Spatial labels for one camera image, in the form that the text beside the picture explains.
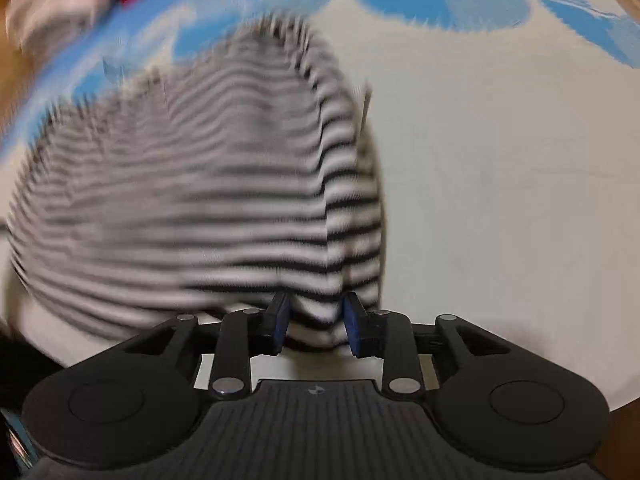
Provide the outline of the folded white quilt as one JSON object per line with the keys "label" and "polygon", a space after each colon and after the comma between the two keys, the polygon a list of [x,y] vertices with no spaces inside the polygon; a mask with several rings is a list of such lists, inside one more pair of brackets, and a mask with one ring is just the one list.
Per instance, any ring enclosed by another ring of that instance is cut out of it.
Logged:
{"label": "folded white quilt", "polygon": [[113,0],[9,0],[6,34],[35,58],[50,58],[111,9]]}

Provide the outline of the black white striped hooded top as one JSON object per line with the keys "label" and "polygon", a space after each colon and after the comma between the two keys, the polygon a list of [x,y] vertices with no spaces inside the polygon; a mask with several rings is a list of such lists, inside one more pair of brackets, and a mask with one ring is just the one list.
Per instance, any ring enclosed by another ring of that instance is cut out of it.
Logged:
{"label": "black white striped hooded top", "polygon": [[293,298],[286,340],[333,349],[380,301],[383,206],[336,58],[268,14],[131,89],[48,110],[8,214],[44,308],[123,340],[181,312]]}

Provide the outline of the blue white patterned bedsheet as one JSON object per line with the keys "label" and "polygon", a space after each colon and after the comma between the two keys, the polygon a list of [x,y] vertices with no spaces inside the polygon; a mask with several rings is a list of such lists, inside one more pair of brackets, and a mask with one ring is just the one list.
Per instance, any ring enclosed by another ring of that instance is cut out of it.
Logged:
{"label": "blue white patterned bedsheet", "polygon": [[639,26],[616,0],[134,0],[1,124],[1,195],[59,100],[131,87],[267,12],[306,15],[370,89],[382,303],[454,313],[639,395]]}

